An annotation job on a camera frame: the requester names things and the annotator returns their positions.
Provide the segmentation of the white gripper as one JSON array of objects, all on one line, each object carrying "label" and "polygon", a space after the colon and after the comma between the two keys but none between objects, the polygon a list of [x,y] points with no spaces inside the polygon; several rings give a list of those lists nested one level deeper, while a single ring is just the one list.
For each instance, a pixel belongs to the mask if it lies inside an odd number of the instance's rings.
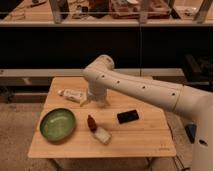
[{"label": "white gripper", "polygon": [[[107,88],[99,83],[89,82],[88,83],[88,96],[93,101],[100,101],[100,107],[109,106],[109,102],[106,99],[107,97]],[[87,96],[82,97],[80,101],[80,107],[89,103],[89,98]]]}]

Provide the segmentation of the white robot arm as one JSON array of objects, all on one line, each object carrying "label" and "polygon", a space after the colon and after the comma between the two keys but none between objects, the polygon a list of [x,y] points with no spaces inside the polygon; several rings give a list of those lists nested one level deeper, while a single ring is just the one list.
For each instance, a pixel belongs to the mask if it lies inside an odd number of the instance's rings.
[{"label": "white robot arm", "polygon": [[88,96],[104,101],[111,89],[191,119],[197,126],[190,171],[213,171],[213,93],[183,84],[145,79],[114,71],[114,61],[100,55],[83,70]]}]

